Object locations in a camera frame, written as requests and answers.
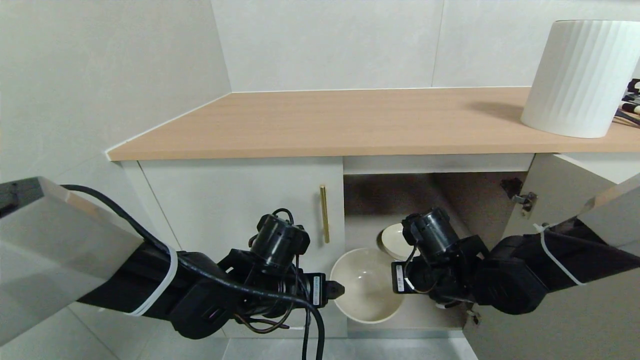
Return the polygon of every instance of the cabinet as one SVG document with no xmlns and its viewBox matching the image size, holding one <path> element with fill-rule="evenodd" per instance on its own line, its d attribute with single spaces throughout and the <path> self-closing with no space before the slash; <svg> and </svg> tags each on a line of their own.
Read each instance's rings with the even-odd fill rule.
<svg viewBox="0 0 640 360">
<path fill-rule="evenodd" d="M 533 223 L 575 215 L 598 192 L 639 173 L 640 154 L 537 154 L 533 162 L 530 155 L 508 154 L 171 160 L 141 161 L 140 167 L 167 231 L 182 249 L 219 261 L 229 249 L 247 248 L 263 214 L 286 207 L 311 235 L 301 267 L 329 274 L 345 251 L 375 247 L 384 227 L 431 206 L 447 208 L 461 236 L 479 234 L 489 248 L 504 236 L 533 232 Z M 521 217 L 520 206 L 500 188 L 500 180 L 511 177 L 525 181 L 523 192 L 538 194 L 529 218 Z M 322 184 L 328 194 L 329 244 L 324 243 Z M 371 199 L 361 198 L 363 194 L 374 195 L 374 202 L 367 205 Z M 333 302 L 321 312 L 328 337 L 455 336 L 464 325 L 480 360 L 593 354 L 625 358 L 640 321 L 632 303 L 640 293 L 629 286 L 637 283 L 640 274 L 635 271 L 553 293 L 529 315 L 476 306 L 479 325 L 468 319 L 465 325 L 462 308 L 444 313 L 420 295 L 405 300 L 405 313 L 376 325 L 348 322 Z M 304 311 L 294 311 L 287 323 L 302 326 Z M 257 336 L 235 323 L 223 330 L 230 338 Z M 279 330 L 267 337 L 301 335 Z M 607 338 L 622 343 L 611 350 Z"/>
<path fill-rule="evenodd" d="M 342 158 L 141 161 L 142 171 L 180 247 L 220 261 L 230 249 L 247 249 L 261 216 L 288 208 L 311 237 L 300 257 L 306 272 L 331 272 L 345 252 Z M 330 242 L 324 242 L 320 186 L 326 186 Z M 333 302 L 321 310 L 328 337 L 346 336 L 346 317 Z M 305 312 L 287 324 L 303 326 Z M 312 336 L 316 329 L 311 326 Z M 257 337 L 227 323 L 230 338 Z M 274 338 L 301 338 L 302 331 L 277 330 Z"/>
<path fill-rule="evenodd" d="M 613 155 L 622 167 L 603 164 L 604 155 L 536 155 L 523 187 L 538 195 L 536 205 L 529 218 L 517 206 L 503 236 L 574 216 L 595 194 L 640 172 L 637 155 L 636 161 Z M 637 359 L 638 284 L 640 269 L 548 294 L 535 311 L 518 316 L 476 305 L 480 322 L 468 319 L 464 334 L 480 360 Z"/>
</svg>

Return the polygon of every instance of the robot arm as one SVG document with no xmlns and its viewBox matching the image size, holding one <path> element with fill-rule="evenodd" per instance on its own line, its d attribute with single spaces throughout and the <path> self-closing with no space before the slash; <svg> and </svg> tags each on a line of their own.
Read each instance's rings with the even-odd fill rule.
<svg viewBox="0 0 640 360">
<path fill-rule="evenodd" d="M 392 265 L 396 293 L 425 293 L 440 306 L 491 305 L 529 313 L 547 293 L 640 267 L 640 175 L 591 199 L 576 217 L 503 239 L 490 252 L 478 236 L 459 239 L 435 208 L 403 220 L 420 257 Z"/>
<path fill-rule="evenodd" d="M 98 198 L 117 216 L 69 190 Z M 261 334 L 287 328 L 289 313 L 304 307 L 316 320 L 321 357 L 317 309 L 344 293 L 325 274 L 298 267 L 309 235 L 286 209 L 260 219 L 250 250 L 232 249 L 219 263 L 175 252 L 95 190 L 41 177 L 0 184 L 0 229 L 0 345 L 73 301 L 168 320 L 191 339 L 229 320 Z"/>
</svg>

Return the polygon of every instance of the white bowl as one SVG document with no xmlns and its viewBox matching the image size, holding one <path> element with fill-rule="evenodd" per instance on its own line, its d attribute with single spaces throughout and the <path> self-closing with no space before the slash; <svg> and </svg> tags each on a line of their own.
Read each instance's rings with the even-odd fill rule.
<svg viewBox="0 0 640 360">
<path fill-rule="evenodd" d="M 393 261 L 378 249 L 355 249 L 342 255 L 330 275 L 331 280 L 344 286 L 344 294 L 335 300 L 338 308 L 361 323 L 392 318 L 404 300 L 404 295 L 393 291 Z"/>
<path fill-rule="evenodd" d="M 413 247 L 406 243 L 402 235 L 402 224 L 393 224 L 382 230 L 383 250 L 393 258 L 401 261 L 407 260 Z M 416 249 L 414 256 L 420 256 L 420 251 Z"/>
</svg>

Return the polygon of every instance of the open cabinet door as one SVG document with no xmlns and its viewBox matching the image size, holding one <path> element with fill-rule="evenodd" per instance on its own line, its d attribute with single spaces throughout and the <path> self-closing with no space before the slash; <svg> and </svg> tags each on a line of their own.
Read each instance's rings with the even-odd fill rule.
<svg viewBox="0 0 640 360">
<path fill-rule="evenodd" d="M 534 192 L 538 200 L 529 218 L 515 207 L 503 237 L 533 233 L 534 223 L 566 220 L 614 184 L 567 156 L 536 155 L 522 191 Z M 478 321 L 470 316 L 463 332 L 479 360 L 639 359 L 638 299 L 640 269 L 635 269 L 548 294 L 529 314 L 475 305 Z"/>
</svg>

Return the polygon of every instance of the cabinet door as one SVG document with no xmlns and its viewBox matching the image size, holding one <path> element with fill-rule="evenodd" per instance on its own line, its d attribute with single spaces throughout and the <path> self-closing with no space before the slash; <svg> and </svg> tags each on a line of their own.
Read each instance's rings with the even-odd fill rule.
<svg viewBox="0 0 640 360">
<path fill-rule="evenodd" d="M 141 167 L 180 247 L 220 261 L 230 249 L 248 249 L 260 217 L 287 208 L 311 237 L 300 257 L 306 272 L 329 275 L 344 253 L 342 158 L 143 161 Z M 330 242 L 324 242 L 319 189 L 326 186 Z M 346 317 L 330 301 L 321 310 L 328 337 L 346 336 Z M 286 322 L 303 326 L 297 309 Z M 316 334 L 315 325 L 311 326 Z M 228 337 L 258 337 L 227 323 Z M 277 330 L 274 338 L 301 338 L 302 331 Z"/>
<path fill-rule="evenodd" d="M 614 185 L 587 168 L 563 155 L 536 155 L 523 192 L 536 193 L 538 201 L 530 218 L 516 206 L 504 236 L 533 233 L 534 223 L 566 220 Z M 524 315 L 475 305 L 480 322 L 467 319 L 463 331 L 479 360 L 637 359 L 638 284 L 640 269 L 548 294 Z"/>
</svg>

